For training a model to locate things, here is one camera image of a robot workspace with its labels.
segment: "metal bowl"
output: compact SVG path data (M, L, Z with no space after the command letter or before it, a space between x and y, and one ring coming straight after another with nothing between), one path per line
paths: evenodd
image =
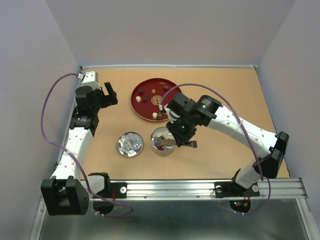
M116 142L116 149L124 157L131 158L141 153L144 140L136 132L126 132Z
M161 147L155 146L154 137L160 137L160 136L164 136L165 138L174 139L171 132L165 126L161 126L161 127L156 128L151 133L151 136L150 136L150 145L151 145L152 151L159 156L168 156L168 155L172 154L176 150L177 146L167 146L167 145L164 145Z

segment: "metal frame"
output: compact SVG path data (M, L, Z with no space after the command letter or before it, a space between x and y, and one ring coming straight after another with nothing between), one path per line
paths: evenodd
M230 182L230 179L203 180L116 180L112 183L127 183L126 198L117 201L218 201L237 200L238 197L215 198L215 182ZM260 196L269 194L267 181L258 181ZM306 190L301 179L271 179L271 199L305 199Z
M258 65L216 65L216 64L111 64L82 66L89 69L257 69Z

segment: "brown object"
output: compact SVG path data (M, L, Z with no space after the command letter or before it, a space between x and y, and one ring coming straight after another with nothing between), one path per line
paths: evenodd
M118 104L99 111L99 124L84 157L87 174L106 172L112 180L129 179L231 179L235 172L249 164L254 156L249 148L231 137L204 126L198 126L193 141L198 148L179 147L169 156L156 155L147 144L150 134L165 122L145 121L132 109L133 89L145 79L164 78L175 84L196 83L214 88L227 98L240 117L270 132L275 132L268 107L254 69L98 69L117 93ZM202 95L217 98L196 86L181 87L182 93L195 101ZM117 152L117 139L123 133L136 132L145 141L143 151L128 161ZM288 178L285 161L278 178Z

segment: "metal floor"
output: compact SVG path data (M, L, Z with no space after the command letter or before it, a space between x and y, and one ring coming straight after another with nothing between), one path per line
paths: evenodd
M251 201L251 210L265 199ZM226 200L136 201L127 217L45 216L42 240L306 240L295 199L272 199L261 212L242 216ZM126 209L118 207L116 213Z

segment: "cable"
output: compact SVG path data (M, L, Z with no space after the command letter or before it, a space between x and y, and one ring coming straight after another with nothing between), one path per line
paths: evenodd
M245 128L245 126L242 124L241 120L240 120L240 117L239 115L237 114L236 110L234 109L234 107L231 105L231 103L224 97L222 96L220 93L218 93L217 91L213 90L212 88L208 87L208 86L205 86L205 85L202 85L202 84L198 84L198 83L183 83L183 84L179 84L177 86L174 86L173 88L171 88L169 91L167 91L162 100L161 100L161 103L160 105L162 106L162 109L164 109L164 106L163 106L163 103L165 101L165 98L166 96L168 96L168 94L173 91L174 89L177 89L179 87L183 87L183 86L197 86L197 87L201 87L201 88L205 88L209 91L211 91L212 93L214 93L215 95L217 95L219 98L221 98L231 109L234 117L236 118L237 122L240 124L240 127L245 135L245 138L247 139L248 143L249 143L249 146L251 148L251 151L254 155L254 158L255 158L255 161L256 161L256 164L258 166L258 169L259 169L259 173L260 173L260 178L261 178L261 181L264 180L264 175L263 175L263 172L262 172L262 168L261 168L261 164L260 164L260 161L259 161L259 157L258 157L258 154L257 154L257 151L253 145L253 142L251 141L250 137L249 137L249 134ZM267 178L266 179L268 181L268 185L269 185L269 194L268 194L268 198L267 200L265 201L264 205L259 208L258 210L255 210L253 212L250 212L250 213L244 213L244 215L252 215L252 214L255 214L255 213L258 213L260 212L261 210L263 210L266 205L268 204L269 200L270 200L270 196L271 196L271 184L270 184L270 180Z
M79 168L80 172L82 173L83 177L84 177L84 181L85 181L85 184L88 188L88 192L90 194L92 194L93 196L95 196L96 198L99 198L105 202L108 202L108 203L111 203L111 204L115 204L115 205L120 205L120 206L124 206L124 207L128 207L130 208L130 210L128 212L125 212L125 213L122 213L122 214L118 214L118 215L103 215L103 214L100 214L100 213L97 213L99 216L102 216L102 217L105 217L105 218L118 218L118 217L122 217L122 216L125 216L125 215L128 215L130 214L134 208L129 205L129 204L125 204L125 203L120 203L120 202L116 202L116 201L111 201L111 200L108 200L102 196L99 196L97 195L96 193L94 193L91 188L90 188L90 184L89 184L89 180L88 180L88 177L84 171L84 169L82 168L81 164L79 163L79 161L77 160L77 158L75 157L75 155L73 155L71 152L69 152L69 150L67 148L65 148L64 146L60 145L59 143L56 143L54 141L51 141L47 138L46 134L45 134L45 130L44 130L44 114L45 114L45 109L46 109L46 105L47 105L47 102L48 102L48 99L53 91L53 89L55 88L55 86L57 85L58 82L60 82L62 79L64 79L65 77L68 77L68 76L78 76L77 73L68 73L66 75L63 75L61 76L60 78L58 78L52 85L52 87L50 88L45 100L44 100L44 103L43 103L43 107L42 107L42 111L41 111L41 119L40 119L40 128L41 128L41 133L42 133L42 136L44 138L44 140L48 143L48 144L51 144L51 145L54 145L60 149L62 149L63 151L65 151L67 154L69 154L69 156L73 159L73 161L75 162L75 165Z

